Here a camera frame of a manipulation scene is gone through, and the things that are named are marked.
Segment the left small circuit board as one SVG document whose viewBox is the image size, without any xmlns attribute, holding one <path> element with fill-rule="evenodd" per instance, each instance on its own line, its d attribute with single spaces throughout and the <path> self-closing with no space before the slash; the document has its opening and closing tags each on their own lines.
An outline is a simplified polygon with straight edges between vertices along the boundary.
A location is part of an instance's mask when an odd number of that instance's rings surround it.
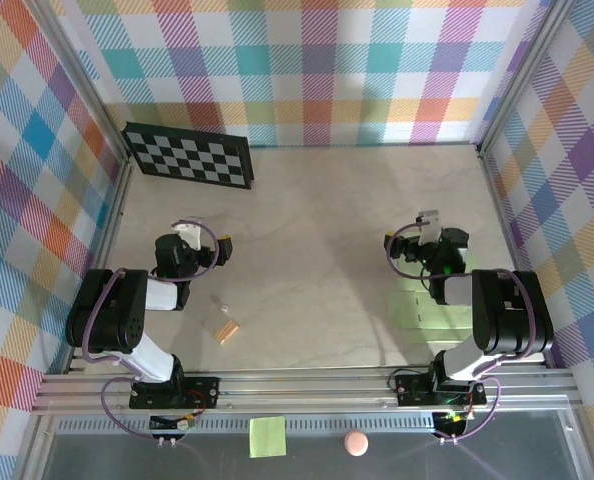
<svg viewBox="0 0 594 480">
<path fill-rule="evenodd" d="M 188 413 L 181 416 L 150 415 L 148 422 L 151 430 L 188 432 L 196 427 L 198 413 Z"/>
</svg>

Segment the green sticky note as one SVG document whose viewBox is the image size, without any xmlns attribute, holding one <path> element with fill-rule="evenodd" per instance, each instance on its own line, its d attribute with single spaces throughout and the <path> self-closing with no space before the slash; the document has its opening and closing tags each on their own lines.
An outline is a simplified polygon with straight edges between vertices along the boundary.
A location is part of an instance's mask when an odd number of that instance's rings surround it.
<svg viewBox="0 0 594 480">
<path fill-rule="evenodd" d="M 286 420 L 284 417 L 253 418 L 249 423 L 249 455 L 251 458 L 285 456 Z"/>
</svg>

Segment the aluminium left side rail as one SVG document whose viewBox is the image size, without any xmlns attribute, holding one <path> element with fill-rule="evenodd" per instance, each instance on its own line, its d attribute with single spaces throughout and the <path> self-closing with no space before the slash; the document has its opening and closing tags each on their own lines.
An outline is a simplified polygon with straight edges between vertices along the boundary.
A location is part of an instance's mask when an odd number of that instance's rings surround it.
<svg viewBox="0 0 594 480">
<path fill-rule="evenodd" d="M 134 166 L 131 163 L 125 163 L 120 169 L 119 180 L 113 196 L 113 202 L 104 224 L 99 248 L 94 257 L 93 266 L 95 268 L 105 268 L 109 265 L 124 215 L 133 173 Z"/>
</svg>

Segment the aluminium right side rail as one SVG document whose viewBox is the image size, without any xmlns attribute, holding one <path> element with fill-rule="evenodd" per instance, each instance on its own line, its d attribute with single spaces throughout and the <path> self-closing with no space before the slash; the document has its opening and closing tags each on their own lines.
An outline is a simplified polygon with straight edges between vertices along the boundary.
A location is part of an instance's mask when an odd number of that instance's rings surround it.
<svg viewBox="0 0 594 480">
<path fill-rule="evenodd" d="M 490 359 L 477 370 L 483 374 L 550 350 L 554 328 L 536 273 L 515 269 L 517 249 L 501 194 L 494 185 L 487 156 L 481 159 L 478 154 L 478 158 L 511 259 L 509 268 L 496 266 L 473 272 L 474 338 Z"/>
</svg>

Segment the aluminium corner post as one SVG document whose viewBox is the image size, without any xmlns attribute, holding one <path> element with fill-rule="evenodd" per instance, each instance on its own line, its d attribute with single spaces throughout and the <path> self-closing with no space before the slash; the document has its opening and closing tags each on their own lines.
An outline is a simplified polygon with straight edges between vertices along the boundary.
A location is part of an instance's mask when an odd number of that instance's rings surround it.
<svg viewBox="0 0 594 480">
<path fill-rule="evenodd" d="M 48 43 L 55 51 L 62 63 L 63 69 L 77 92 L 81 95 L 91 116 L 108 141 L 111 150 L 122 164 L 128 163 L 130 161 L 130 153 L 128 152 L 126 142 L 110 111 L 102 102 L 99 92 L 84 68 L 75 48 L 72 46 L 68 35 L 63 30 L 61 22 L 53 11 L 49 0 L 23 0 L 23 3 L 29 9 L 42 32 L 46 35 Z"/>
<path fill-rule="evenodd" d="M 539 1 L 524 36 L 508 63 L 499 92 L 495 94 L 485 114 L 475 145 L 479 157 L 485 159 L 497 137 L 502 133 L 523 91 L 540 65 L 560 24 L 575 0 Z"/>
</svg>

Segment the black white checkerboard panel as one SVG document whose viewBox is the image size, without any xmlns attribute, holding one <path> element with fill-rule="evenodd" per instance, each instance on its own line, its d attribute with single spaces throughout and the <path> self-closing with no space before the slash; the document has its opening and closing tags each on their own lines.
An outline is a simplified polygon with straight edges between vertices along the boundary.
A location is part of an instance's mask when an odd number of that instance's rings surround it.
<svg viewBox="0 0 594 480">
<path fill-rule="evenodd" d="M 245 137 L 131 122 L 123 137 L 145 175 L 246 190 L 253 186 Z"/>
</svg>

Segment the long aluminium base rail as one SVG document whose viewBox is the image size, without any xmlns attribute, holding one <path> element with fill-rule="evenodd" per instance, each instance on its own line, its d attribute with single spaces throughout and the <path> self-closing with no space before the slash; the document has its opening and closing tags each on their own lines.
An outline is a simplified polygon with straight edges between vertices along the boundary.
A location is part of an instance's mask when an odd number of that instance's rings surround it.
<svg viewBox="0 0 594 480">
<path fill-rule="evenodd" d="M 424 393 L 403 402 L 406 387 L 395 385 L 388 367 L 315 368 L 200 372 L 216 386 L 203 394 L 186 393 L 166 401 L 110 374 L 48 375 L 42 381 L 32 414 L 187 413 L 194 407 L 217 413 L 373 413 L 395 411 L 448 412 L 473 407 L 487 411 L 546 411 L 575 408 L 581 396 L 570 371 L 540 363 L 518 363 L 493 371 L 493 379 L 462 400 L 431 400 Z"/>
</svg>

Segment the pink round ball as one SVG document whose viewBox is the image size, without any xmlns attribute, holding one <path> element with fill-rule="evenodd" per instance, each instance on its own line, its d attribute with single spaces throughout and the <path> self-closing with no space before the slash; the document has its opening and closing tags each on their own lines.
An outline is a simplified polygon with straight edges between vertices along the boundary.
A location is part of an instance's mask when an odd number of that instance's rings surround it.
<svg viewBox="0 0 594 480">
<path fill-rule="evenodd" d="M 348 454 L 353 457 L 363 456 L 369 447 L 369 440 L 365 433 L 352 430 L 344 437 L 344 447 Z"/>
</svg>

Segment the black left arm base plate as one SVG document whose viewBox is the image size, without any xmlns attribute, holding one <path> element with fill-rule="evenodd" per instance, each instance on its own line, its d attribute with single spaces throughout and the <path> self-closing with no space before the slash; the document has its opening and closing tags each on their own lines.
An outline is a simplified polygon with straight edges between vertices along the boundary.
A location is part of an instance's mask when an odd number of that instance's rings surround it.
<svg viewBox="0 0 594 480">
<path fill-rule="evenodd" d="M 134 383 L 129 408 L 132 410 L 214 409 L 219 395 L 219 378 L 182 376 L 163 383 Z"/>
</svg>

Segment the light green paper box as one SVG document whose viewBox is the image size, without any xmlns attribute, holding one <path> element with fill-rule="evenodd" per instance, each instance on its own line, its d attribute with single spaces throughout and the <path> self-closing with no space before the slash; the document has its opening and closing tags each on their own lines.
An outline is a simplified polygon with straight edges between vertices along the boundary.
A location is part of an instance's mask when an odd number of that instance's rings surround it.
<svg viewBox="0 0 594 480">
<path fill-rule="evenodd" d="M 410 343 L 459 343 L 471 335 L 471 307 L 438 305 L 418 281 L 399 279 L 387 296 L 391 326 Z"/>
</svg>

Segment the small tan corrugated block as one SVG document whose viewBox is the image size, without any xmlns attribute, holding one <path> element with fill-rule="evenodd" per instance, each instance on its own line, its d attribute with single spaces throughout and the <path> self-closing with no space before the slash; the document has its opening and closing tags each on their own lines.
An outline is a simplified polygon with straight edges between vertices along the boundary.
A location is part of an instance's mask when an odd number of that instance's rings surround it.
<svg viewBox="0 0 594 480">
<path fill-rule="evenodd" d="M 234 320 L 228 320 L 213 334 L 214 340 L 223 345 L 239 329 L 239 324 Z"/>
</svg>

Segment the right small circuit board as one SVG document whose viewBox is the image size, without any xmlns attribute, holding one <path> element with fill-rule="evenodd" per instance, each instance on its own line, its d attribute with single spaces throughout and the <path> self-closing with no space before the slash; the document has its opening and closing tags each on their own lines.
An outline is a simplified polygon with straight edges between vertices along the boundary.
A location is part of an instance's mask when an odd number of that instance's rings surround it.
<svg viewBox="0 0 594 480">
<path fill-rule="evenodd" d="M 461 436 L 466 433 L 469 421 L 474 419 L 474 412 L 450 410 L 433 412 L 432 416 L 435 436 Z"/>
</svg>

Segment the aluminium right corner post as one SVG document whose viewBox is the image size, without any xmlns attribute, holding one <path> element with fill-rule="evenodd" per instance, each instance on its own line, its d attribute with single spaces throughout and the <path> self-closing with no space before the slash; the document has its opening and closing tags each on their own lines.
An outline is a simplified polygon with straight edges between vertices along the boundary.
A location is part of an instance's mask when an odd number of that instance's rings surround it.
<svg viewBox="0 0 594 480">
<path fill-rule="evenodd" d="M 495 94 L 485 114 L 475 145 L 479 157 L 485 159 L 497 137 L 502 133 L 523 91 L 540 65 L 560 24 L 575 0 L 539 1 L 524 36 L 508 63 L 499 92 Z"/>
</svg>

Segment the aluminium left corner post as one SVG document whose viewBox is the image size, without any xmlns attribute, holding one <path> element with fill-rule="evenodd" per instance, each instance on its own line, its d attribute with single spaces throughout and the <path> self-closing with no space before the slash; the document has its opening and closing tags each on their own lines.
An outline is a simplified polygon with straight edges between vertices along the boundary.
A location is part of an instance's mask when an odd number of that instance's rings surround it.
<svg viewBox="0 0 594 480">
<path fill-rule="evenodd" d="M 46 35 L 48 43 L 55 51 L 62 63 L 63 69 L 77 92 L 81 95 L 91 116 L 108 141 L 111 150 L 122 164 L 128 163 L 130 161 L 130 153 L 128 152 L 126 142 L 110 111 L 102 102 L 99 92 L 84 68 L 75 48 L 72 46 L 68 35 L 63 30 L 61 22 L 53 11 L 49 0 L 23 0 L 23 3 L 29 9 L 42 32 Z"/>
</svg>

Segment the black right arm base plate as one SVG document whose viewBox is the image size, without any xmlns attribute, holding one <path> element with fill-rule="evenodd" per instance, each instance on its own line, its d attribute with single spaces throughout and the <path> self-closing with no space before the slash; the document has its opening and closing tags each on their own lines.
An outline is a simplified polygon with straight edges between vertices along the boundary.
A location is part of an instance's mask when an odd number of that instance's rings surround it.
<svg viewBox="0 0 594 480">
<path fill-rule="evenodd" d="M 400 407 L 470 407 L 487 404 L 482 383 L 439 379 L 429 373 L 395 377 Z"/>
</svg>

